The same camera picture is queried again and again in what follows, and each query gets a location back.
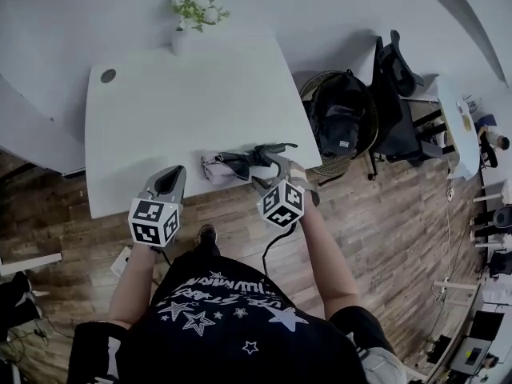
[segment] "potted plant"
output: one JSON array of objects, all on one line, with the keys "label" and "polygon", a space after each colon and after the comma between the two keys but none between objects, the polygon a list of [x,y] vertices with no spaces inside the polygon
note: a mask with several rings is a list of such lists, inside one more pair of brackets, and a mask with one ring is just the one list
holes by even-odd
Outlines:
[{"label": "potted plant", "polygon": [[202,33],[204,25],[214,26],[230,16],[230,12],[215,4],[215,0],[170,0],[170,2],[174,12],[179,14],[179,26],[171,42],[176,55],[182,55],[183,42],[188,30],[197,30]]}]

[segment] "chair leg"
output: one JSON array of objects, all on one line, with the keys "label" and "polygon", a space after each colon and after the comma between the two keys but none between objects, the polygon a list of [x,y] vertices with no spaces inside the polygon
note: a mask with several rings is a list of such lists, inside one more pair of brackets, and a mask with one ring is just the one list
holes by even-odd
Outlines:
[{"label": "chair leg", "polygon": [[368,154],[370,154],[371,167],[374,170],[374,172],[372,174],[368,174],[368,180],[369,181],[374,181],[375,178],[377,177],[377,164],[375,163],[374,152],[372,150],[369,150]]}]

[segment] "person's left arm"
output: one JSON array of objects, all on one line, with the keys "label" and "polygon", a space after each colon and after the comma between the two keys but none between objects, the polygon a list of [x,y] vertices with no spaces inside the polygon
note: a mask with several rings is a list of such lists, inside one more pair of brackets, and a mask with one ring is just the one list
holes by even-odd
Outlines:
[{"label": "person's left arm", "polygon": [[118,382],[118,350],[150,304],[155,255],[148,246],[135,244],[110,300],[107,321],[76,327],[68,384]]}]

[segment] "wooden floor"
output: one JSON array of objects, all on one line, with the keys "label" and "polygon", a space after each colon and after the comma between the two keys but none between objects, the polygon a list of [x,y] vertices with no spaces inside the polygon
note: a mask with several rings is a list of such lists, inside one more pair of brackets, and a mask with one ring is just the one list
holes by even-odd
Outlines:
[{"label": "wooden floor", "polygon": [[[450,249],[443,255],[447,162],[428,161],[419,169],[407,162],[383,163],[379,168],[377,180],[369,182],[366,158],[354,161],[345,177],[321,188],[319,209],[354,272],[364,305],[380,319],[400,359],[414,366],[442,310],[434,303],[432,281],[452,272],[452,282],[476,279],[479,258],[469,242],[468,221],[483,209],[470,202],[480,193],[480,183],[478,177],[454,182]],[[62,252],[61,263],[29,272],[36,290],[50,292],[38,300],[44,314],[67,335],[76,323],[104,318],[118,282],[110,265],[130,243],[127,215],[91,219],[85,177],[62,179],[35,168],[0,187],[2,260]],[[201,225],[213,223],[222,254],[262,270],[262,252],[279,231],[260,219],[257,199],[251,186],[188,198],[177,244],[167,251],[176,257],[193,248]],[[300,226],[271,249],[267,263],[272,279],[298,307],[323,316]],[[156,279],[166,269],[160,259]],[[444,309],[438,330],[456,321],[456,312]],[[19,366],[35,382],[64,382],[71,339],[54,332],[47,320],[39,325],[49,342],[46,346],[34,334],[24,338]],[[33,330],[33,323],[16,329],[18,334]],[[22,356],[20,342],[2,348],[11,358]]]}]

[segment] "black shoe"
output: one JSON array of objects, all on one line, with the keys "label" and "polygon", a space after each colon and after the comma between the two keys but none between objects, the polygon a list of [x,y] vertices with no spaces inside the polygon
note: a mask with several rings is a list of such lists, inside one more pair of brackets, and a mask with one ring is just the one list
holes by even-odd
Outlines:
[{"label": "black shoe", "polygon": [[199,231],[199,243],[210,240],[213,242],[217,241],[217,229],[213,225],[204,225]]},{"label": "black shoe", "polygon": [[13,283],[20,286],[25,293],[32,291],[32,285],[30,284],[29,279],[26,278],[25,272],[17,272],[13,277]]}]

